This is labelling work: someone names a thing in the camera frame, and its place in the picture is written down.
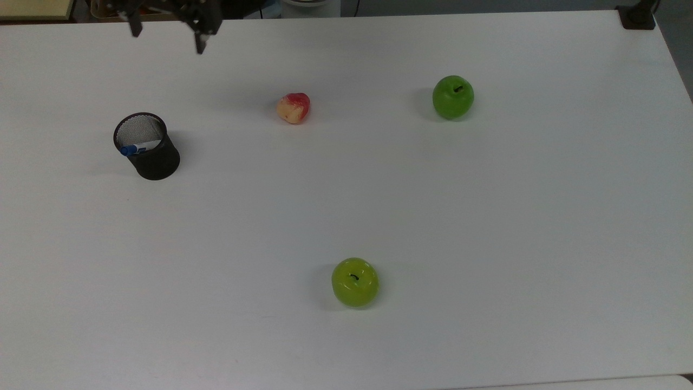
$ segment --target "apple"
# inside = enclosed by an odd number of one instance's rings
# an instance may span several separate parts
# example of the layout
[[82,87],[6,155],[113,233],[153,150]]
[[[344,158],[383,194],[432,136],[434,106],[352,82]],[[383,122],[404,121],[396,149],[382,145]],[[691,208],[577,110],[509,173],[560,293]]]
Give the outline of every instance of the apple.
[[358,257],[340,262],[332,272],[332,290],[346,306],[367,305],[378,295],[379,289],[375,268]]
[[433,89],[433,107],[445,119],[464,115],[474,103],[474,89],[459,76],[443,77]]
[[308,114],[310,99],[306,94],[287,94],[277,103],[277,114],[290,124],[299,124]]

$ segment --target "marker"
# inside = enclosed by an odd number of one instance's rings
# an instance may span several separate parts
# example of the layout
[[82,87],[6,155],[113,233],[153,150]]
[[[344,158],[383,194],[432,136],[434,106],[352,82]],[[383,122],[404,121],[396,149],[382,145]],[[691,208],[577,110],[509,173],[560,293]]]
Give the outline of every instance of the marker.
[[154,149],[160,142],[161,140],[157,139],[156,141],[142,142],[141,144],[123,146],[121,148],[121,154],[127,157],[134,154],[140,154],[142,152],[150,151]]

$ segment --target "mesh cup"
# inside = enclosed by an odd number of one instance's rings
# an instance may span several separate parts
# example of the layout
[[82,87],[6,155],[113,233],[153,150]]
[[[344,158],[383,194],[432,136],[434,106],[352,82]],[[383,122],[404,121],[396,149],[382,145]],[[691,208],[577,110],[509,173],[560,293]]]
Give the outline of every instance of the mesh cup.
[[166,124],[158,116],[138,112],[123,119],[113,133],[113,143],[119,151],[123,146],[156,141],[153,149],[128,156],[137,173],[148,180],[169,177],[178,168],[180,154],[168,137]]

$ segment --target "white table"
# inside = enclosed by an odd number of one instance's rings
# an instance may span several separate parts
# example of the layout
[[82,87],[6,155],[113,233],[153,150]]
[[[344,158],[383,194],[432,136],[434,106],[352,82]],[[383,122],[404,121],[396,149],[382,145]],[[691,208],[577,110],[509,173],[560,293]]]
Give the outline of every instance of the white table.
[[693,384],[681,376],[586,380],[545,384],[485,387],[484,390],[691,390]]
[[[613,11],[0,27],[0,388],[693,372],[693,107]],[[473,84],[461,121],[430,93]],[[308,121],[277,99],[305,92]],[[182,161],[150,182],[128,114]],[[382,293],[347,310],[363,257]]]

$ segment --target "green apple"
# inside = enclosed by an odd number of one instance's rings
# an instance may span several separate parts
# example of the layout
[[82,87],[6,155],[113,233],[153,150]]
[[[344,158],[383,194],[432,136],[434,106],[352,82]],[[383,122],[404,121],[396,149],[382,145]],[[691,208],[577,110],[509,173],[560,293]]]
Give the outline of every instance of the green apple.
[[474,89],[459,76],[447,76],[433,88],[433,107],[445,119],[464,115],[474,103]]
[[378,295],[379,288],[375,268],[358,257],[340,262],[332,272],[332,290],[346,306],[367,305]]

